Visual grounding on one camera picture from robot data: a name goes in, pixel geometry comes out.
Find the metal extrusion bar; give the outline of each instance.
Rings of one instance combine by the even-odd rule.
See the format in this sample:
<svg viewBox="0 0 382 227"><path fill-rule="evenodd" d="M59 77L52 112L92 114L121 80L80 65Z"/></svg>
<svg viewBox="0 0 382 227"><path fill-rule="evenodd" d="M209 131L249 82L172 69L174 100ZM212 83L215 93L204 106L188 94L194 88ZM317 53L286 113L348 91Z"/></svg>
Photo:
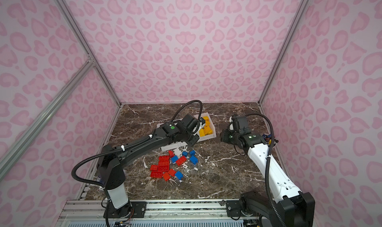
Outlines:
<svg viewBox="0 0 382 227"><path fill-rule="evenodd" d="M60 10L61 14L64 16L66 22L68 23L69 27L72 29L74 35L76 36L79 44L84 49L84 51L88 54L90 58L95 60L96 62L96 70L101 77L101 80L106 86L106 89L109 91L111 96L113 97L114 101L117 103L118 106L121 105L121 101L117 96L117 93L114 91L112 85L110 84L109 80L107 79L105 73L103 72L101 65L97 61L97 58L93 54L89 43L87 42L84 34L82 33L79 25L77 24L76 20L74 19L72 13L70 12L70 9L66 3L65 0L54 0L58 9Z"/></svg>
<svg viewBox="0 0 382 227"><path fill-rule="evenodd" d="M276 62L274 63L272 70L270 72L270 75L268 77L267 82L265 83L265 87L263 92L260 95L259 99L259 105L262 105L269 89L272 84L272 81L274 80L276 73L282 63L282 60L284 59L284 56L286 52L288 51L288 48L290 44L292 43L293 37L295 33L298 30L299 25L301 24L301 21L305 15L306 10L308 9L308 6L312 0L301 0L300 5L297 9L297 12L292 20L292 23L290 25L290 28L288 30L287 35L285 36L284 43L281 46L280 52L277 55Z"/></svg>
<svg viewBox="0 0 382 227"><path fill-rule="evenodd" d="M61 89L49 105L37 116L22 137L10 147L10 151L0 162L0 182L12 169L13 165L19 160L19 158L21 158L29 145L40 134L45 125L56 114L69 95L74 91L76 86L78 86L94 65L93 60L89 59L72 77L72 79Z"/></svg>
<svg viewBox="0 0 382 227"><path fill-rule="evenodd" d="M123 105L121 105L121 106L120 106L119 108L117 108L117 110L115 111L115 114L114 114L114 116L113 116L112 122L110 123L110 125L109 125L109 127L108 127L108 130L107 130L107 132L105 133L105 136L103 137L103 140L102 140L102 142L101 142L100 147L98 148L97 153L99 153L99 152L101 151L102 147L103 147L104 145L106 145L106 144L109 142L110 135L111 135L112 132L113 132L114 126L115 126L115 124L116 124L116 122L117 122L117 120L118 120L118 117L119 117L120 113L121 113L122 107L123 107ZM91 163L90 163L90 167L89 167L88 173L87 173L86 176L85 176L85 179L90 179L90 180L93 179L94 174L96 173L96 170L97 170L97 169L95 168L96 163L97 163L97 160L96 160L96 159L93 160L93 161L91 161ZM81 182L81 187L79 188L79 190L78 190L78 192L77 192L77 194L76 194L75 200L80 200L80 199L83 197L83 193L84 193L84 191L85 191L85 187L86 187L86 186L88 186L88 184L86 184L86 183L82 183L82 182Z"/></svg>

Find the wire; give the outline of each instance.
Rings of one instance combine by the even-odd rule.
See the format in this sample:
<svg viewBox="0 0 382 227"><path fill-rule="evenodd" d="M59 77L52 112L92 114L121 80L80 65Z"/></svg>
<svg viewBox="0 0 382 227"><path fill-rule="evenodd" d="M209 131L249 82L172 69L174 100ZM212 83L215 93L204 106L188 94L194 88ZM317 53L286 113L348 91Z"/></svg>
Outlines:
<svg viewBox="0 0 382 227"><path fill-rule="evenodd" d="M128 149L128 148L133 148L137 145L140 145L142 143L145 143L146 141L148 141L150 139L149 136L147 136L145 139L141 140L141 141L137 141L133 144L130 144L128 146L125 147L125 150ZM75 165L72 169L72 172L71 172L71 176L73 177L73 179L79 181L79 182L84 182L84 183L88 183L88 184L93 184L93 185L99 185L101 186L102 188L104 188L104 184L102 184L101 182L98 182L98 181L94 181L94 180L88 180L88 179L84 179L84 178L81 178L79 176L77 176L76 174L76 171L78 170L78 168L80 168L83 164L91 161L91 160L94 160L96 158L99 158L99 157L102 157L102 156L107 156L109 154L113 154L113 153L118 153L118 152L122 152L123 149L115 149L115 150L112 150L112 151L108 151L108 152L105 152L105 153L99 153L97 155L93 155L91 157L88 157L86 158L85 160L82 160L81 162L79 162L77 165Z"/></svg>
<svg viewBox="0 0 382 227"><path fill-rule="evenodd" d="M269 129L270 129L270 134L271 134L271 142L270 142L270 145L269 145L269 148L268 148L268 155L267 155L267 163L265 165L265 191L267 193L267 197L268 197L268 201L269 201L269 204L270 206L272 206L272 209L276 215L276 218L279 220L279 223L280 223L280 226L282 227L286 227L285 223L284 223L284 220L282 219L281 215L279 214L279 212L277 211L277 208L276 208L276 205L272 199L272 193L270 191L270 187L269 187L269 166L270 166L270 157L271 157L271 154L272 154L272 149L273 149L273 146L275 145L275 135L274 135L274 132L273 132L273 126L272 126L272 123L270 122L270 120L263 114L261 113L249 113L249 114L246 114L245 116L251 116L251 115L257 115L257 116L261 116L262 118L264 118L268 125L269 125Z"/></svg>
<svg viewBox="0 0 382 227"><path fill-rule="evenodd" d="M102 208L106 209L106 207L103 205L103 201L106 199L107 197L105 197L102 201L101 201L101 206Z"/></svg>
<svg viewBox="0 0 382 227"><path fill-rule="evenodd" d="M237 219L234 219L234 218L232 217L232 215L231 215L231 212L232 212L233 210L240 210L240 211L239 211L239 217L238 217ZM231 217L232 220L239 220L239 219L240 219L240 216L241 216L241 208L238 208L238 209L231 209L231 210L230 210L230 217Z"/></svg>
<svg viewBox="0 0 382 227"><path fill-rule="evenodd" d="M235 148L235 151L236 151L238 154L240 154L240 155L242 155L242 156L245 156L245 153L242 154L242 153L238 152L238 150L236 150L236 146L235 146L235 145L233 145L233 148Z"/></svg>
<svg viewBox="0 0 382 227"><path fill-rule="evenodd" d="M106 226L107 227L110 227L109 218L107 216L108 211L109 211L109 205L110 205L110 200L107 200L106 209L105 209L105 221L106 221Z"/></svg>
<svg viewBox="0 0 382 227"><path fill-rule="evenodd" d="M199 121L200 116L202 115L202 110L203 110L203 104L202 104L202 102L201 102L200 100L192 100L192 101L189 101L188 103L186 103L185 105L181 106L181 107L177 110L177 112L174 114L174 116L172 117L171 121L174 121L174 120L175 120L175 118L176 118L176 116L178 115L178 113L179 113L183 108L185 108L185 106L190 105L190 104L193 104L193 103L195 103L195 102L198 102L198 103L200 104L199 116L198 116L198 121Z"/></svg>

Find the marble tabletop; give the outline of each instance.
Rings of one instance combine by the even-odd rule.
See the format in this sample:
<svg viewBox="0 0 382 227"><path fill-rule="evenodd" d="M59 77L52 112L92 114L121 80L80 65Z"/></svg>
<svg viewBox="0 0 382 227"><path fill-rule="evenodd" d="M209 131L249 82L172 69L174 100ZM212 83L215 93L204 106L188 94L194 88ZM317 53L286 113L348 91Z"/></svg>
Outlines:
<svg viewBox="0 0 382 227"><path fill-rule="evenodd" d="M137 104L124 105L114 127L109 144L129 143L143 135L150 134L157 124L172 118L181 104ZM198 114L198 104L191 104L182 110L178 117L185 114ZM199 163L193 165L187 161L178 167L170 168L183 173L181 181L173 177L169 181L150 177L150 166L158 163L158 157L168 155L161 149L136 159L125 167L125 188L132 200L143 199L198 199L198 198L239 198L246 191L255 190L265 195L264 178L248 156L238 154L232 145L222 143L219 133L227 127L232 114L259 112L257 103L211 103L203 104L203 113L208 112L215 125L217 137L194 145ZM259 133L267 133L261 117L250 116L249 126ZM91 186L86 200L102 200L103 191Z"/></svg>

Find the blue lego piece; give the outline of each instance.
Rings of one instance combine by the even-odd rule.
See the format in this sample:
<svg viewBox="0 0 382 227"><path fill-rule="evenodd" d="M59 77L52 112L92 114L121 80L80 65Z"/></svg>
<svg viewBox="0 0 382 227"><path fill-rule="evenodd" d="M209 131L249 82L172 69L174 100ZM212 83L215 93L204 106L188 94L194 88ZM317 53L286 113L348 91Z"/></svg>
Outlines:
<svg viewBox="0 0 382 227"><path fill-rule="evenodd" d="M174 164L179 158L177 156L173 156L171 158L171 162Z"/></svg>
<svg viewBox="0 0 382 227"><path fill-rule="evenodd" d="M192 157L190 158L190 161L191 161L192 164L194 164L194 165L196 165L196 163L199 162L198 159L197 159L195 156L192 156Z"/></svg>
<svg viewBox="0 0 382 227"><path fill-rule="evenodd" d="M183 178L183 174L178 171L175 173L175 177L177 177L179 180L181 180Z"/></svg>

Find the pink backdrop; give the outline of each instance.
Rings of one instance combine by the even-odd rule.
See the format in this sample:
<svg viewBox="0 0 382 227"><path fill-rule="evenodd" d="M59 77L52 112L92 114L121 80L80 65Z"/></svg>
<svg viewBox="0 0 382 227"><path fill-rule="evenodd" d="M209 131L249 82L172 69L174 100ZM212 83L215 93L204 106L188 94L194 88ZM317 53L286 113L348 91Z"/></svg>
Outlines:
<svg viewBox="0 0 382 227"><path fill-rule="evenodd" d="M84 61L52 0L0 0L0 159Z"/></svg>
<svg viewBox="0 0 382 227"><path fill-rule="evenodd" d="M80 183L71 170L102 145L117 106L94 70L52 118L0 183L0 225L55 224ZM88 165L77 173L84 177Z"/></svg>
<svg viewBox="0 0 382 227"><path fill-rule="evenodd" d="M382 0L314 0L265 101L320 227L382 225Z"/></svg>
<svg viewBox="0 0 382 227"><path fill-rule="evenodd" d="M66 0L123 102L257 101L300 0Z"/></svg>

